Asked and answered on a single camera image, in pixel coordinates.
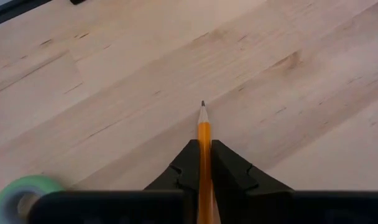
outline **green wheel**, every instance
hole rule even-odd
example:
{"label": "green wheel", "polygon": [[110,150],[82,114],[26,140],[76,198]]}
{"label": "green wheel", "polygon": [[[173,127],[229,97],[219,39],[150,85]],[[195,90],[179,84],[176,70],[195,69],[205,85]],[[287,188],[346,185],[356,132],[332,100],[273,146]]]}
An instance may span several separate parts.
{"label": "green wheel", "polygon": [[17,206],[25,194],[39,197],[64,190],[63,187],[49,177],[30,175],[10,183],[0,192],[0,224],[25,224],[19,218]]}

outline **wooden table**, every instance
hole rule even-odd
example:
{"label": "wooden table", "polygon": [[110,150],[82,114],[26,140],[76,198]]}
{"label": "wooden table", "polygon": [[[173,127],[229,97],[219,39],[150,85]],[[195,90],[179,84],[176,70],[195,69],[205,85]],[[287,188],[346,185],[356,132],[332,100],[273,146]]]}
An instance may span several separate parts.
{"label": "wooden table", "polygon": [[378,1],[58,0],[7,21],[0,190],[141,189],[201,100],[214,139],[287,185],[378,189]]}

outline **yellow pencil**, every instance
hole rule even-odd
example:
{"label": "yellow pencil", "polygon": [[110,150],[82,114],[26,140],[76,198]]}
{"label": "yellow pencil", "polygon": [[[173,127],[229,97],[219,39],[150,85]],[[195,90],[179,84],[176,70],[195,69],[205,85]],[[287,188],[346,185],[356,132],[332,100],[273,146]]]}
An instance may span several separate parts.
{"label": "yellow pencil", "polygon": [[199,189],[199,224],[213,222],[213,184],[211,181],[211,125],[208,121],[206,105],[201,102],[197,137],[200,145],[200,189]]}

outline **pencil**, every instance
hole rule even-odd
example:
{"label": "pencil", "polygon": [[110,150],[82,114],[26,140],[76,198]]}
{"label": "pencil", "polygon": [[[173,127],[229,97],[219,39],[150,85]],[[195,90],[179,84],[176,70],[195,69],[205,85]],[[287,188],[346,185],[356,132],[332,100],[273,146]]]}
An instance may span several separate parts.
{"label": "pencil", "polygon": [[206,105],[201,102],[197,137],[200,145],[199,224],[213,222],[213,186],[211,181],[211,125]]}

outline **wood grain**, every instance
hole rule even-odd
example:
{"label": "wood grain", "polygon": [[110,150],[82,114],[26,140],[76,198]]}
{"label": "wood grain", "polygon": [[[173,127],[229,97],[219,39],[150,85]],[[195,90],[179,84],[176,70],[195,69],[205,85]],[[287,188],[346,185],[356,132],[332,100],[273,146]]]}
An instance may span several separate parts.
{"label": "wood grain", "polygon": [[[321,164],[328,153],[310,152],[351,137],[330,133],[347,123],[358,136],[373,131],[359,114],[378,113],[378,4],[366,10],[375,3],[52,1],[6,22],[0,190],[28,174],[75,189],[141,189],[195,138],[201,100],[214,138],[272,175],[289,179],[304,157]],[[378,135],[368,139],[378,150]]]}

